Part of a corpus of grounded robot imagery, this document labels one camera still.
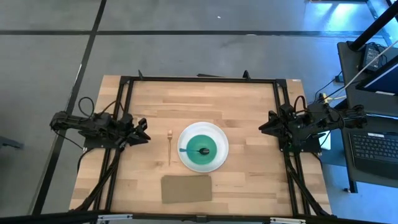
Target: white plate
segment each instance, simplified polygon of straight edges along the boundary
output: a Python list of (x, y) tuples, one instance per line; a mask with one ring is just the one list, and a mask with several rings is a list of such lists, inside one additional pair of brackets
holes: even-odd
[[(188, 158), (186, 152), (180, 152), (180, 148), (187, 148), (187, 144), (192, 137), (200, 134), (211, 137), (217, 145), (216, 157), (209, 164), (196, 164)], [(189, 169), (197, 172), (211, 172), (223, 165), (224, 161), (226, 160), (226, 157), (228, 155), (228, 139), (226, 138), (223, 130), (221, 130), (214, 124), (208, 122), (197, 122), (189, 125), (182, 131), (177, 143), (177, 152), (180, 156), (181, 161)]]

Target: gold fork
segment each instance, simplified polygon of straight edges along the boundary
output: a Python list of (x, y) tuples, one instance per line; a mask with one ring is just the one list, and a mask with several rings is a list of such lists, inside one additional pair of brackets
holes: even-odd
[(170, 158), (171, 158), (172, 138), (173, 138), (173, 131), (169, 130), (167, 132), (167, 139), (169, 140), (169, 166), (170, 166)]

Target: desk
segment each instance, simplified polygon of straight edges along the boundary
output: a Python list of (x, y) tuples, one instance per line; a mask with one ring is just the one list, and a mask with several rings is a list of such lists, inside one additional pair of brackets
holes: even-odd
[[(360, 64), (361, 61), (361, 52), (353, 52), (348, 48), (346, 42), (338, 43), (337, 47), (340, 58), (341, 71), (344, 76), (345, 83), (347, 84), (359, 72), (357, 66)], [(355, 89), (355, 85), (349, 86), (346, 89), (346, 94), (347, 94), (347, 100), (343, 101), (341, 105), (338, 105), (338, 107), (352, 108), (355, 105), (362, 104), (365, 106), (365, 110), (368, 113), (373, 112), (372, 109), (370, 109), (370, 111), (368, 110), (368, 108), (370, 107), (370, 108), (377, 108), (377, 110), (390, 111), (391, 115), (393, 116), (395, 116), (396, 111), (398, 111), (392, 108), (394, 105), (398, 105), (398, 97), (395, 98), (395, 100), (397, 101), (395, 103), (383, 103), (385, 101), (390, 102), (389, 99), (391, 99), (391, 96), (388, 97), (380, 94), (371, 93), (368, 91), (357, 90)], [(378, 103), (376, 107), (372, 107), (372, 103), (375, 102), (382, 102), (382, 103)], [(375, 118), (368, 116), (368, 125), (363, 130), (364, 131), (371, 130), (379, 132), (389, 132), (389, 131), (396, 132), (397, 129), (398, 129), (398, 121), (394, 121), (388, 118)], [(356, 183), (355, 183), (356, 181), (366, 182), (370, 184), (385, 185), (390, 187), (398, 187), (398, 180), (392, 180), (384, 177), (379, 177), (373, 174), (368, 174), (360, 170), (357, 170), (354, 167), (348, 132), (349, 132), (348, 129), (342, 130), (350, 191), (352, 193), (357, 192)]]
[[(95, 111), (116, 98), (120, 76), (106, 75)], [(289, 98), (303, 95), (300, 80), (287, 80)], [(148, 144), (127, 147), (121, 154), (114, 188), (112, 212), (292, 215), (283, 155), (277, 138), (261, 134), (268, 111), (275, 111), (273, 87), (263, 83), (134, 82), (130, 113), (145, 117)], [(207, 121), (227, 135), (229, 154), (225, 163), (208, 175), (212, 179), (210, 202), (163, 204), (160, 179), (164, 175), (198, 175), (186, 168), (177, 154), (180, 133), (189, 125)], [(171, 166), (168, 166), (167, 131), (172, 129)], [(79, 206), (96, 185), (104, 149), (94, 149), (82, 160), (70, 208)], [(305, 183), (317, 202), (331, 212), (318, 160), (301, 154)], [(299, 210), (300, 191), (296, 186)], [(107, 187), (100, 208), (104, 208)]]

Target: black floor stripe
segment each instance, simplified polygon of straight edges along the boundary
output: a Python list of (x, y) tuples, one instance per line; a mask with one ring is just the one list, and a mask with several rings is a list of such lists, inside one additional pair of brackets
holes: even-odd
[[(369, 10), (371, 11), (371, 14), (374, 18), (374, 20), (376, 20), (379, 16), (375, 10), (375, 8), (373, 7), (371, 1), (367, 1), (366, 4), (368, 5)], [(390, 35), (388, 34), (388, 32), (385, 30), (385, 28), (383, 27), (379, 33), (383, 36), (384, 41), (386, 41), (387, 46), (390, 46), (392, 44), (391, 39), (390, 39)]]
[[(0, 35), (91, 35), (92, 30), (0, 30)], [(274, 30), (100, 30), (96, 35), (276, 35), (303, 37), (357, 37), (363, 31)], [(383, 37), (380, 32), (374, 37)]]
[(263, 31), (263, 30), (100, 30), (97, 35), (276, 35), (309, 37), (357, 37), (363, 31)]
[(91, 30), (0, 30), (0, 35), (90, 35)]
[[(102, 0), (101, 4), (99, 5), (98, 13), (95, 18), (95, 23), (93, 26), (93, 30), (91, 31), (90, 38), (88, 39), (88, 43), (86, 46), (85, 53), (83, 54), (83, 59), (81, 60), (81, 67), (79, 69), (79, 72), (77, 74), (75, 84), (73, 85), (72, 92), (70, 94), (66, 112), (68, 114), (71, 114), (73, 111), (73, 108), (75, 107), (76, 99), (79, 93), (79, 89), (81, 86), (81, 82), (83, 81), (83, 77), (85, 74), (85, 70), (87, 67), (87, 62), (90, 57), (91, 50), (93, 48), (94, 40), (95, 40), (95, 33), (98, 30), (98, 26), (100, 25), (102, 15), (104, 13), (106, 5), (106, 0)], [(39, 190), (39, 194), (37, 195), (37, 200), (35, 202), (34, 208), (33, 208), (33, 215), (39, 215), (42, 212), (44, 203), (45, 203), (45, 198), (47, 196), (47, 193), (50, 188), (51, 180), (54, 175), (55, 168), (57, 166), (58, 158), (61, 153), (61, 148), (63, 144), (63, 138), (55, 138), (53, 147), (51, 149), (51, 157), (49, 160), (49, 164), (47, 166), (47, 170), (45, 171), (45, 175)]]

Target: green bowl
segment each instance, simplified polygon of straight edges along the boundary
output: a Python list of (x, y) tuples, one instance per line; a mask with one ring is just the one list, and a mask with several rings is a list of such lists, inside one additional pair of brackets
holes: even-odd
[[(209, 149), (209, 153), (202, 155), (198, 150), (205, 148)], [(217, 155), (217, 145), (214, 140), (204, 134), (192, 137), (187, 144), (187, 156), (188, 158), (198, 164), (204, 165), (209, 164)]]

